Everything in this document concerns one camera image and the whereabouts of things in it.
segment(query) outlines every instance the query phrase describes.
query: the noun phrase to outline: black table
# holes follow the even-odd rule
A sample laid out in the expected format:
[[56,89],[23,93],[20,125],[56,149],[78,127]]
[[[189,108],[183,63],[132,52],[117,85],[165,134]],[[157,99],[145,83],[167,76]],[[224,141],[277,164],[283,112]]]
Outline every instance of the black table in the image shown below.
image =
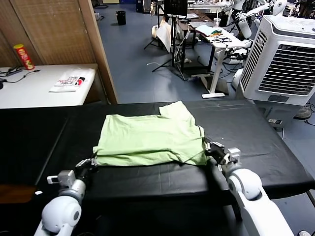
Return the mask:
[[[68,122],[38,185],[49,191],[48,175],[72,169],[89,157],[97,145],[106,115],[142,116],[158,114],[167,103],[103,105],[101,103],[72,108]],[[243,167],[256,172],[270,198],[283,198],[314,189],[315,181],[304,169],[278,134],[265,121],[256,106],[246,100],[184,102],[208,137],[238,147]],[[168,163],[142,167],[101,167],[85,201],[117,199],[160,199],[161,197],[204,196],[230,204],[223,175],[214,165],[203,167]]]

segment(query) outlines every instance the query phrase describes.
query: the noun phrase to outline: wall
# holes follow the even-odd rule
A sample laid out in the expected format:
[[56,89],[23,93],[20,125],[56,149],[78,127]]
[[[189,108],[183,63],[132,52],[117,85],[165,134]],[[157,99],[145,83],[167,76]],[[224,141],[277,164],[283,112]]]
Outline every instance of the wall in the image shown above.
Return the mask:
[[109,101],[113,80],[90,0],[1,0],[0,67],[20,63],[12,50],[25,45],[35,65],[97,63]]

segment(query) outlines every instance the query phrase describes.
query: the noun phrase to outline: red can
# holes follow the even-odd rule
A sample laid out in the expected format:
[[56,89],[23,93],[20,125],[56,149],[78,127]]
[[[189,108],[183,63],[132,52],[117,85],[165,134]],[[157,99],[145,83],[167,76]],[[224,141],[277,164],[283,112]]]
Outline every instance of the red can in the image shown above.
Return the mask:
[[19,57],[21,58],[26,70],[33,70],[35,66],[33,65],[29,55],[27,54],[23,44],[17,44],[13,46]]

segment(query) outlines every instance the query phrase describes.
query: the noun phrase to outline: blue floor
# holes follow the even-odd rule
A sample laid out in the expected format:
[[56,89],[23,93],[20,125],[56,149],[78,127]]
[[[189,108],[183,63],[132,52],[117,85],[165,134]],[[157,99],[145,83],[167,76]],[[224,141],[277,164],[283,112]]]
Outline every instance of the blue floor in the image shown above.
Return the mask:
[[[126,11],[125,26],[118,26],[116,11]],[[144,46],[151,41],[151,29],[157,24],[157,16],[141,14],[135,11],[134,5],[109,5],[107,9],[97,9],[105,18],[98,23],[111,74],[113,76],[119,103],[143,103],[164,101],[196,101],[202,100],[201,95],[206,90],[199,80],[184,82],[168,68],[162,68],[154,73],[157,66],[150,62],[164,63],[170,59],[165,50]],[[207,64],[211,46],[199,43],[195,50],[187,50],[187,57]],[[233,74],[225,77],[231,82]],[[229,88],[230,96],[224,99],[234,99],[234,90]],[[315,116],[309,120],[315,123]],[[300,120],[292,120],[284,129],[285,143],[297,156],[304,167],[315,177],[315,126],[305,124]],[[315,231],[315,209],[306,194],[287,199],[274,200],[283,212],[290,227],[297,234],[300,230],[310,233]],[[234,225],[235,235],[247,235],[244,226]]]

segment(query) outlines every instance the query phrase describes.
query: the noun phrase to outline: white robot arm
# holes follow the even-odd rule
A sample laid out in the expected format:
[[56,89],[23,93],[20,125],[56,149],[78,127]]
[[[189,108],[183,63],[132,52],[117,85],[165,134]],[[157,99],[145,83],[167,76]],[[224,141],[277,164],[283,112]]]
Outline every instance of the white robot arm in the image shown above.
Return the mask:
[[[241,12],[241,9],[239,9],[243,6],[244,2],[241,2],[240,0],[237,0],[236,2],[237,2],[237,8],[235,8],[235,7],[233,7],[233,8],[239,10],[240,12],[236,13],[236,19],[234,20],[233,23],[236,23],[238,25],[244,38],[249,38],[252,35],[252,31],[251,31],[246,19],[248,17],[251,17],[253,15],[258,14],[261,11],[265,11],[265,10],[272,8],[272,7],[273,7],[273,15],[274,16],[283,15],[287,0],[277,0],[275,2],[275,4],[273,4],[273,2],[267,3],[265,0],[259,0],[258,2],[261,4],[261,6],[255,8],[253,10],[250,10],[247,13],[243,13],[243,12]],[[260,21],[255,19],[255,23],[256,23],[256,25],[259,25]]]
[[64,188],[58,197],[45,206],[35,236],[50,236],[51,233],[57,236],[71,236],[81,217],[81,202],[86,184],[95,170],[94,158],[90,158],[76,165],[77,178],[73,170],[61,171],[58,176],[47,177],[49,184],[59,183]]
[[294,236],[284,216],[262,187],[260,177],[238,163],[240,150],[205,139],[206,155],[220,166],[240,208],[241,217],[250,236]]

